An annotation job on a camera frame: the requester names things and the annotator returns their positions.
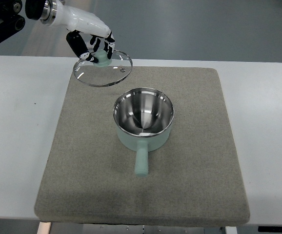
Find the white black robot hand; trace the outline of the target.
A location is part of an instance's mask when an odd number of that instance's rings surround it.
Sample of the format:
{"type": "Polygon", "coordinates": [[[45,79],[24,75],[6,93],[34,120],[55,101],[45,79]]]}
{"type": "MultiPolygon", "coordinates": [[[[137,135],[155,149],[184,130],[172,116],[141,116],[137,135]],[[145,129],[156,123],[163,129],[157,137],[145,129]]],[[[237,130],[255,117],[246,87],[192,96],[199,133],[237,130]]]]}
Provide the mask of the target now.
{"type": "Polygon", "coordinates": [[[74,54],[92,63],[99,63],[99,59],[89,52],[81,37],[81,33],[91,35],[89,44],[97,52],[101,40],[104,40],[104,51],[107,58],[111,59],[115,48],[115,39],[111,29],[96,15],[75,7],[65,6],[61,0],[45,0],[42,3],[41,15],[38,17],[43,24],[48,26],[65,26],[69,33],[66,41],[74,54]]]}

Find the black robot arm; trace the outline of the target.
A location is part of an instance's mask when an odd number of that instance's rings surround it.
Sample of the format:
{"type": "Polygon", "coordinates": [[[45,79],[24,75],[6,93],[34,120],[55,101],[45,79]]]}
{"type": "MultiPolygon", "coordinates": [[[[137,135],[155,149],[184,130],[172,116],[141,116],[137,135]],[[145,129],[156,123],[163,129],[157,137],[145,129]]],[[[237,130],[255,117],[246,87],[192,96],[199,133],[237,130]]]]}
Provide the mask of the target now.
{"type": "Polygon", "coordinates": [[[51,11],[49,0],[0,0],[0,43],[24,28],[23,8],[31,20],[47,19],[51,11]]]}

